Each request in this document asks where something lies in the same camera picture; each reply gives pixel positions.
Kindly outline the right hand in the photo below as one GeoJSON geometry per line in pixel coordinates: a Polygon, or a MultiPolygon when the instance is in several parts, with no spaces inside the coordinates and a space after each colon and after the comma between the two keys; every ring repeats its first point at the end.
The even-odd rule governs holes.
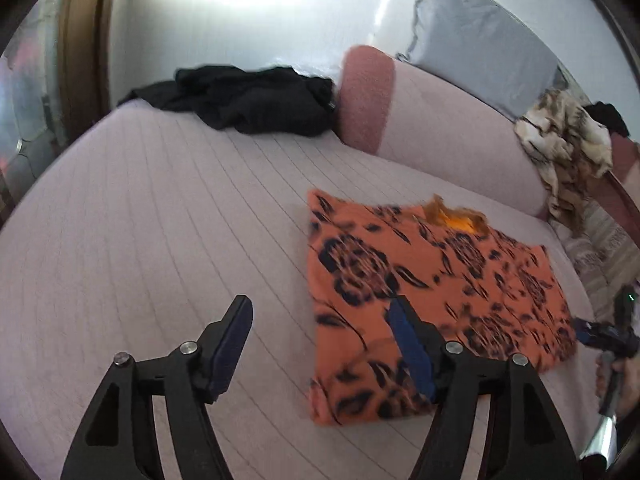
{"type": "Polygon", "coordinates": [[[632,359],[614,361],[606,365],[603,354],[598,356],[596,368],[596,396],[602,399],[608,385],[608,370],[617,370],[622,374],[620,397],[618,398],[616,417],[618,420],[626,418],[639,403],[640,396],[640,356],[632,359]]]}

